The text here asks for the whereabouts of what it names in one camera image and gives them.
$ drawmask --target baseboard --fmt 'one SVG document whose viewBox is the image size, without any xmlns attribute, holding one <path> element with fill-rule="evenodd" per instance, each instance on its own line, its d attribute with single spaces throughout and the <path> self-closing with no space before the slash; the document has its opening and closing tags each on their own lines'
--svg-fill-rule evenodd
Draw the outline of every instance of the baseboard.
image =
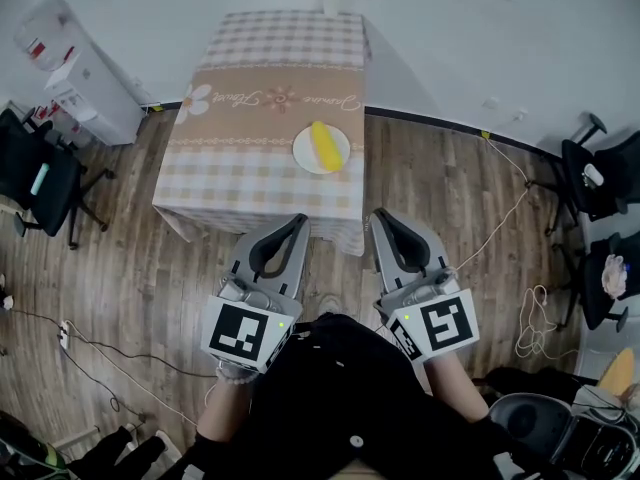
<svg viewBox="0 0 640 480">
<path fill-rule="evenodd" d="M 169 103 L 162 103 L 162 104 L 153 105 L 149 107 L 144 106 L 142 108 L 146 112 L 162 112 L 163 110 L 178 109 L 180 108 L 180 105 L 182 105 L 181 101 L 172 101 Z M 429 126 L 444 128 L 446 130 L 454 130 L 460 133 L 467 133 L 469 135 L 475 135 L 476 137 L 482 137 L 482 132 L 483 132 L 483 130 L 481 130 L 480 128 L 474 128 L 473 126 L 467 126 L 466 124 L 454 123 L 453 121 L 438 119 L 436 117 L 423 116 L 420 114 L 400 112 L 399 110 L 388 110 L 386 108 L 378 108 L 378 107 L 365 107 L 364 113 L 369 116 L 387 117 L 389 119 L 400 119 L 402 121 L 409 121 L 412 123 L 428 124 Z M 554 155 L 553 153 L 549 153 L 548 151 L 544 151 L 543 149 L 537 148 L 535 146 L 531 146 L 530 144 L 525 144 L 523 142 L 510 139 L 509 137 L 505 137 L 503 135 L 492 133 L 491 140 L 494 140 L 506 146 L 513 146 L 514 148 L 519 148 L 524 151 L 528 151 L 529 153 L 534 153 L 536 155 L 543 156 L 550 160 L 560 161 L 560 157 L 558 157 L 557 155 Z"/>
</svg>

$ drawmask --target white marker cube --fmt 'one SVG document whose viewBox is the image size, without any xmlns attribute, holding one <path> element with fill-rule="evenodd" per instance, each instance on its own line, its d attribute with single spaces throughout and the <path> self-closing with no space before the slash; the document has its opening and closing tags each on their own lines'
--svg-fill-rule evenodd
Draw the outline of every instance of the white marker cube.
<svg viewBox="0 0 640 480">
<path fill-rule="evenodd" d="M 471 290 L 396 309 L 386 326 L 405 355 L 418 364 L 480 338 Z"/>
<path fill-rule="evenodd" d="M 294 323 L 289 315 L 211 296 L 200 348 L 218 359 L 265 373 L 291 336 Z"/>
</svg>

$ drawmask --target wall outlet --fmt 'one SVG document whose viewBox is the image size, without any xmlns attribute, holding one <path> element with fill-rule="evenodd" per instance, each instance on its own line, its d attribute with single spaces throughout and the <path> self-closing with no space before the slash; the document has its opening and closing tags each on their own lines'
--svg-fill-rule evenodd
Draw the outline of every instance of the wall outlet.
<svg viewBox="0 0 640 480">
<path fill-rule="evenodd" d="M 513 114 L 514 121 L 524 121 L 525 117 L 529 115 L 529 111 L 526 108 L 519 109 L 515 114 Z"/>
<path fill-rule="evenodd" d="M 487 98 L 486 100 L 484 100 L 484 103 L 482 104 L 482 106 L 484 108 L 495 110 L 498 108 L 499 104 L 500 104 L 500 100 L 495 96 L 491 96 L 490 98 Z"/>
<path fill-rule="evenodd" d="M 60 322 L 60 327 L 60 346 L 65 350 L 69 350 L 69 322 L 63 320 Z"/>
</svg>

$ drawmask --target power strip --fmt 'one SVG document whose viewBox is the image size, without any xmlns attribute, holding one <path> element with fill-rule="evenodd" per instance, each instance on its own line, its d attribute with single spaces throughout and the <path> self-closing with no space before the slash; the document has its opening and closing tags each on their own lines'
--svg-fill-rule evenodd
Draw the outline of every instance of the power strip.
<svg viewBox="0 0 640 480">
<path fill-rule="evenodd" d="M 65 349 L 65 350 L 69 350 L 69 322 L 66 320 L 62 320 L 62 322 L 60 322 L 60 346 Z"/>
</svg>

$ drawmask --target white cable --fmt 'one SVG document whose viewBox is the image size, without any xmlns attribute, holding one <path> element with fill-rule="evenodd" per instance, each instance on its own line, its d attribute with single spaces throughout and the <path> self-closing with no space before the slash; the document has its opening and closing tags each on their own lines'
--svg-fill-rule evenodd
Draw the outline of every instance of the white cable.
<svg viewBox="0 0 640 480">
<path fill-rule="evenodd" d="M 542 302 L 536 296 L 536 290 L 542 290 L 544 293 L 544 298 Z M 531 293 L 531 307 L 529 309 L 529 317 L 527 319 L 527 326 L 523 327 L 522 325 L 522 314 L 524 313 L 524 308 L 527 303 L 527 296 Z M 529 357 L 531 354 L 538 355 L 542 354 L 547 359 L 560 359 L 568 354 L 572 354 L 573 352 L 578 352 L 576 349 L 569 350 L 564 354 L 559 355 L 558 357 L 551 357 L 547 355 L 544 350 L 545 345 L 545 336 L 555 331 L 558 328 L 558 324 L 554 324 L 547 319 L 547 313 L 544 310 L 544 306 L 547 305 L 547 289 L 541 284 L 535 285 L 533 288 L 527 288 L 524 292 L 524 297 L 522 297 L 522 306 L 520 307 L 520 316 L 518 317 L 518 323 L 520 324 L 520 335 L 518 336 L 518 341 L 516 341 L 516 345 L 514 347 L 515 353 L 518 357 L 525 359 Z M 544 318 L 544 328 L 542 330 L 536 329 L 533 323 L 533 317 L 536 308 L 539 308 L 542 311 L 542 317 Z M 527 332 L 531 332 L 531 341 L 525 345 L 522 344 L 522 340 L 526 336 Z"/>
<path fill-rule="evenodd" d="M 211 392 L 213 391 L 213 388 L 215 388 L 218 385 L 218 383 L 216 382 L 213 386 L 211 386 L 209 388 L 209 391 L 207 391 L 206 395 L 204 395 L 204 406 L 208 407 L 207 405 L 207 400 L 209 399 L 209 395 L 211 394 Z"/>
<path fill-rule="evenodd" d="M 491 141 L 491 139 L 485 139 L 487 141 L 487 144 L 489 144 L 489 146 L 491 146 L 493 149 L 495 149 L 498 153 L 500 153 L 503 157 L 505 157 L 507 159 L 507 161 L 513 165 L 516 169 L 518 169 L 520 171 L 520 174 L 522 174 L 522 177 L 524 178 L 524 182 L 525 183 L 529 183 L 529 178 L 527 178 L 527 175 L 524 173 L 524 171 L 518 166 L 518 164 L 516 164 L 515 162 L 513 162 L 507 155 L 505 155 L 502 151 L 500 151 L 495 144 Z"/>
<path fill-rule="evenodd" d="M 149 391 L 147 388 L 145 388 L 144 386 L 142 386 L 136 379 L 134 379 L 131 375 L 129 375 L 127 372 L 125 372 L 122 368 L 120 368 L 116 363 L 114 363 L 111 358 L 109 356 L 107 356 L 102 350 L 100 350 L 98 347 L 96 347 L 93 343 L 90 343 L 89 340 L 85 337 L 84 334 L 82 334 L 78 328 L 76 327 L 76 325 L 71 321 L 71 320 L 66 320 L 69 325 L 71 327 L 73 327 L 73 330 L 76 331 L 78 333 L 78 336 L 80 336 L 80 338 L 82 338 L 82 340 L 88 344 L 91 345 L 91 347 L 93 347 L 96 351 L 98 351 L 100 353 L 101 356 L 103 356 L 107 361 L 109 361 L 116 370 L 118 370 L 120 373 L 122 373 L 123 375 L 126 375 L 129 380 L 131 380 L 136 386 L 138 386 L 140 389 L 142 389 L 145 393 L 147 393 L 148 395 L 152 396 L 153 398 L 155 398 L 160 404 L 162 404 L 164 407 L 166 407 L 167 409 L 169 409 L 171 412 L 176 413 L 177 415 L 181 416 L 183 420 L 188 421 L 189 423 L 191 423 L 194 427 L 197 427 L 197 423 L 191 419 L 189 419 L 187 416 L 185 416 L 183 413 L 181 413 L 180 411 L 174 409 L 173 407 L 170 407 L 169 405 L 167 405 L 166 403 L 164 403 L 162 400 L 160 400 L 156 395 L 154 395 L 151 391 Z"/>
<path fill-rule="evenodd" d="M 516 211 L 516 208 L 518 208 L 518 205 L 520 204 L 520 201 L 522 201 L 524 199 L 524 196 L 526 196 L 528 193 L 529 193 L 529 189 L 527 188 L 522 193 L 522 195 L 518 198 L 518 202 L 516 202 L 516 204 L 513 206 L 513 208 L 511 208 L 511 210 L 509 210 L 507 212 L 507 214 L 504 216 L 504 219 L 502 219 L 502 222 L 500 222 L 500 224 L 498 224 L 498 227 L 496 229 L 494 229 L 493 232 L 489 235 L 489 237 L 484 241 L 484 243 L 482 244 L 480 249 L 478 249 L 471 256 L 469 256 L 466 260 L 464 260 L 462 263 L 460 263 L 460 266 L 458 266 L 456 268 L 456 270 L 460 270 L 462 267 L 464 267 L 467 263 L 469 263 L 473 258 L 475 258 L 478 254 L 480 254 L 482 252 L 482 250 L 487 246 L 487 244 L 495 236 L 495 234 L 498 232 L 498 230 L 504 225 L 505 222 L 507 222 L 507 219 L 509 218 L 509 215 L 511 215 L 513 212 Z"/>
<path fill-rule="evenodd" d="M 489 146 L 491 146 L 493 149 L 495 149 L 498 153 L 500 153 L 511 165 L 513 165 L 522 175 L 522 178 L 524 180 L 525 183 L 525 190 L 522 193 L 522 195 L 518 198 L 518 200 L 516 201 L 516 204 L 513 205 L 513 208 L 511 208 L 507 214 L 504 216 L 504 218 L 502 219 L 502 221 L 500 222 L 500 224 L 498 224 L 498 226 L 493 230 L 493 232 L 489 235 L 489 237 L 484 241 L 484 243 L 480 246 L 480 248 L 473 253 L 471 256 L 469 256 L 466 260 L 464 260 L 460 266 L 458 268 L 456 268 L 456 270 L 461 269 L 462 267 L 464 267 L 467 263 L 469 263 L 473 258 L 475 258 L 478 254 L 480 254 L 483 249 L 487 246 L 487 244 L 493 239 L 493 237 L 495 236 L 495 234 L 498 232 L 498 230 L 504 225 L 504 223 L 507 221 L 507 219 L 509 218 L 509 216 L 516 211 L 516 208 L 518 208 L 518 206 L 520 205 L 520 203 L 522 202 L 522 200 L 524 199 L 524 197 L 527 195 L 527 193 L 529 192 L 529 178 L 527 178 L 527 175 L 524 173 L 524 171 L 520 168 L 520 166 L 518 166 L 515 162 L 513 162 L 507 155 L 505 155 L 502 151 L 500 151 L 494 144 L 493 142 L 490 140 L 491 134 L 489 134 L 488 136 L 484 136 L 483 138 L 486 140 L 487 144 L 489 144 Z M 539 301 L 538 297 L 536 297 L 536 290 L 542 290 L 544 293 L 544 298 L 542 300 L 542 303 Z M 531 301 L 531 308 L 529 310 L 529 317 L 528 317 L 528 325 L 526 327 L 523 327 L 522 325 L 522 314 L 524 312 L 524 308 L 526 306 L 526 302 L 527 302 L 527 296 L 529 295 L 529 293 L 531 293 L 532 296 L 532 301 Z M 554 324 L 552 322 L 550 322 L 547 319 L 547 314 L 544 310 L 544 306 L 547 305 L 547 289 L 538 284 L 536 286 L 532 288 L 527 288 L 526 291 L 524 292 L 524 296 L 522 297 L 522 306 L 520 307 L 520 315 L 518 317 L 518 323 L 520 325 L 520 334 L 518 336 L 518 341 L 516 341 L 514 350 L 515 353 L 518 357 L 524 359 L 526 357 L 529 357 L 530 355 L 538 355 L 538 354 L 542 354 L 544 355 L 547 359 L 551 359 L 551 360 L 556 360 L 556 359 L 560 359 L 568 354 L 572 354 L 574 352 L 578 352 L 578 350 L 576 349 L 572 349 L 569 350 L 567 352 L 565 352 L 564 354 L 559 355 L 558 357 L 551 357 L 549 355 L 547 355 L 546 351 L 544 350 L 544 345 L 545 345 L 545 337 L 548 333 L 555 331 L 558 328 L 557 324 Z M 544 325 L 545 328 L 542 330 L 536 329 L 536 327 L 533 324 L 533 316 L 535 313 L 536 309 L 540 309 L 540 311 L 542 311 L 542 316 L 544 318 Z M 523 345 L 522 344 L 522 340 L 525 338 L 526 334 L 530 332 L 531 333 L 531 341 L 526 344 Z"/>
<path fill-rule="evenodd" d="M 491 142 L 490 139 L 488 138 L 484 138 L 485 141 L 487 142 L 487 144 L 489 144 L 489 146 L 491 146 L 493 149 L 495 149 L 498 153 L 500 153 L 504 158 L 507 159 L 507 161 L 513 165 L 516 169 L 518 169 L 518 171 L 520 171 L 520 174 L 522 175 L 522 178 L 524 179 L 524 183 L 525 186 L 527 186 L 529 184 L 529 178 L 527 178 L 527 175 L 524 173 L 524 171 L 515 163 L 513 162 L 507 155 L 505 155 L 502 151 L 500 151 L 494 144 L 493 142 Z M 500 224 L 498 224 L 498 226 L 493 230 L 493 232 L 489 235 L 489 237 L 483 242 L 483 244 L 480 246 L 480 249 L 478 249 L 476 252 L 474 252 L 471 256 L 469 256 L 466 260 L 464 260 L 462 263 L 460 263 L 460 265 L 458 267 L 456 267 L 456 270 L 460 270 L 462 267 L 464 267 L 467 263 L 469 263 L 473 258 L 475 258 L 478 254 L 480 254 L 484 248 L 487 246 L 487 244 L 493 239 L 493 237 L 495 236 L 495 234 L 498 232 L 498 230 L 504 225 L 505 222 L 507 222 L 507 219 L 509 218 L 509 216 L 516 211 L 516 209 L 518 208 L 518 206 L 520 205 L 520 203 L 522 202 L 522 200 L 524 199 L 524 196 L 527 195 L 527 193 L 529 192 L 529 187 L 525 188 L 524 192 L 522 193 L 522 195 L 518 198 L 518 201 L 516 202 L 515 205 L 513 205 L 513 208 L 511 208 L 511 210 L 509 210 L 507 212 L 507 214 L 504 216 L 504 218 L 502 219 L 502 221 L 500 222 Z"/>
</svg>

